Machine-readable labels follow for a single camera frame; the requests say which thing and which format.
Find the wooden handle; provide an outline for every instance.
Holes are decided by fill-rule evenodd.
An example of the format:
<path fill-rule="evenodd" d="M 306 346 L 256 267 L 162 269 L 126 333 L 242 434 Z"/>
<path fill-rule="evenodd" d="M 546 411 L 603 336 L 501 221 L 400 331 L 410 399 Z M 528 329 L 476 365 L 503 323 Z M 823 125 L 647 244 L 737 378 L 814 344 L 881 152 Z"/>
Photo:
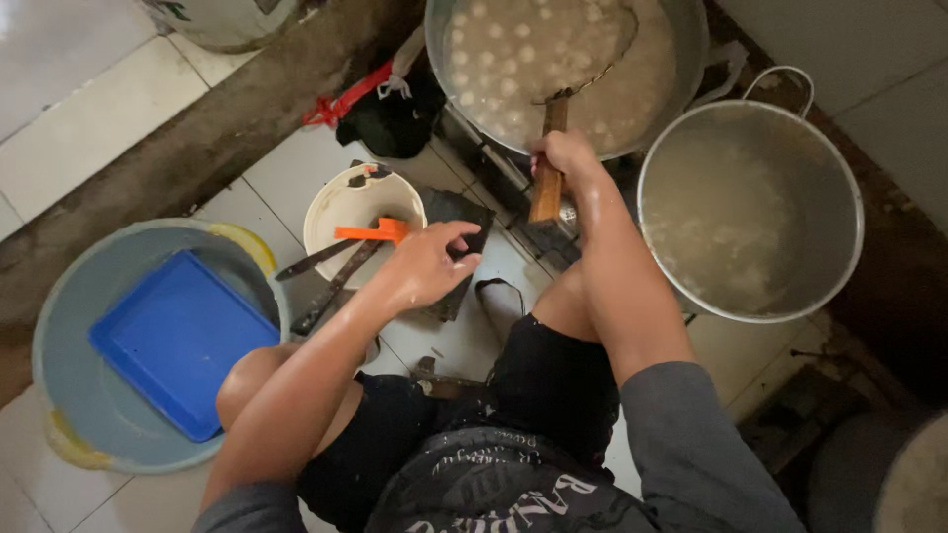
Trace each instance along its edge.
<path fill-rule="evenodd" d="M 546 104 L 543 118 L 543 135 L 552 131 L 566 131 L 566 116 L 569 100 L 557 98 Z M 537 159 L 537 174 L 534 176 L 533 205 L 530 206 L 530 224 L 547 224 L 559 219 L 559 198 L 563 191 L 563 173 L 550 164 L 546 155 Z"/>

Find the orange spatula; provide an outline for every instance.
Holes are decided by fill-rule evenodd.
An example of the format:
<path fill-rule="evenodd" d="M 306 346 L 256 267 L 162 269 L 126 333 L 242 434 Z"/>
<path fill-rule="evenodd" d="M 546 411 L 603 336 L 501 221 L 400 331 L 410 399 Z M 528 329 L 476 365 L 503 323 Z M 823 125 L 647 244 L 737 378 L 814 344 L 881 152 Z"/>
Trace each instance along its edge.
<path fill-rule="evenodd" d="M 372 239 L 376 241 L 394 241 L 398 246 L 409 234 L 409 225 L 394 218 L 379 218 L 378 229 L 340 228 L 333 233 L 335 239 Z"/>

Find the gas stove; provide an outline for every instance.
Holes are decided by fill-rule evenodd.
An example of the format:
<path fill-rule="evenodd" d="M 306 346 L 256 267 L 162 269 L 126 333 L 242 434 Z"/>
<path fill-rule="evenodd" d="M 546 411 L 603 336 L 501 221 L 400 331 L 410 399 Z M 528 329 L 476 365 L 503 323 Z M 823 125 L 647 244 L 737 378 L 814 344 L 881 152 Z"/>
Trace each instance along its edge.
<path fill-rule="evenodd" d="M 558 223 L 538 229 L 527 224 L 533 180 L 529 157 L 518 154 L 475 129 L 450 103 L 447 103 L 434 125 L 434 135 L 460 159 L 497 201 L 513 217 L 505 227 L 524 244 L 537 259 L 562 271 L 580 257 L 579 227 L 576 208 L 563 199 Z M 633 218 L 635 189 L 645 153 L 632 153 L 605 161 L 626 206 Z"/>

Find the pot handle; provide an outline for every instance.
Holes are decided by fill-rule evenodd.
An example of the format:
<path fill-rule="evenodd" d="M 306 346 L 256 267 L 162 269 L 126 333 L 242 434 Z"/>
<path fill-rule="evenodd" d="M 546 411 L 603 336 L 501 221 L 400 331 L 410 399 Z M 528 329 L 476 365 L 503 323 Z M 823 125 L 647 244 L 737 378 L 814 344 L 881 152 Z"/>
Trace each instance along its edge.
<path fill-rule="evenodd" d="M 727 62 L 727 80 L 725 80 L 720 87 L 711 89 L 710 91 L 696 98 L 691 102 L 691 105 L 688 106 L 688 109 L 700 107 L 731 92 L 731 89 L 733 89 L 734 86 L 738 84 L 740 72 L 747 64 L 747 56 L 747 48 L 737 41 L 732 41 L 726 45 L 718 46 L 717 48 L 711 50 L 711 52 L 708 53 L 708 61 L 705 67 L 711 66 L 712 64 Z"/>
<path fill-rule="evenodd" d="M 740 97 L 740 99 L 747 100 L 747 97 L 751 96 L 751 91 L 754 90 L 754 87 L 757 87 L 757 84 L 760 83 L 760 81 L 763 80 L 765 76 L 768 76 L 775 72 L 792 72 L 793 74 L 796 74 L 797 76 L 800 77 L 801 80 L 804 81 L 803 84 L 806 85 L 806 89 L 807 89 L 807 101 L 806 103 L 803 104 L 803 107 L 800 108 L 799 111 L 797 111 L 796 114 L 799 115 L 801 119 L 805 119 L 807 117 L 807 114 L 810 113 L 810 109 L 813 107 L 813 100 L 816 98 L 816 87 L 813 84 L 813 78 L 810 77 L 810 74 L 807 74 L 806 72 L 804 72 L 803 70 L 795 66 L 787 66 L 787 65 L 772 66 L 764 70 L 763 72 L 757 75 L 757 77 L 754 79 L 754 82 L 751 83 L 751 86 L 747 87 L 747 90 L 744 91 L 744 96 Z"/>

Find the boiling water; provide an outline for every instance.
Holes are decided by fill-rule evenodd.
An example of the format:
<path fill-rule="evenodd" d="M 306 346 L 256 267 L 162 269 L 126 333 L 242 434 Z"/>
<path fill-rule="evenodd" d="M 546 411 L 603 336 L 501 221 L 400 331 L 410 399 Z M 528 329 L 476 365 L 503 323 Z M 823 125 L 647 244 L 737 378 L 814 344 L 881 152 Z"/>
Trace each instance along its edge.
<path fill-rule="evenodd" d="M 639 19 L 638 35 L 602 79 L 570 99 L 569 125 L 606 154 L 644 134 L 675 81 L 671 23 L 658 0 L 461 0 L 446 32 L 447 74 L 460 105 L 500 140 L 540 137 L 542 101 L 583 83 L 619 55 L 617 2 Z"/>
<path fill-rule="evenodd" d="M 681 131 L 674 144 L 649 163 L 642 206 L 649 246 L 703 301 L 766 314 L 786 293 L 803 244 L 790 176 L 747 138 Z"/>

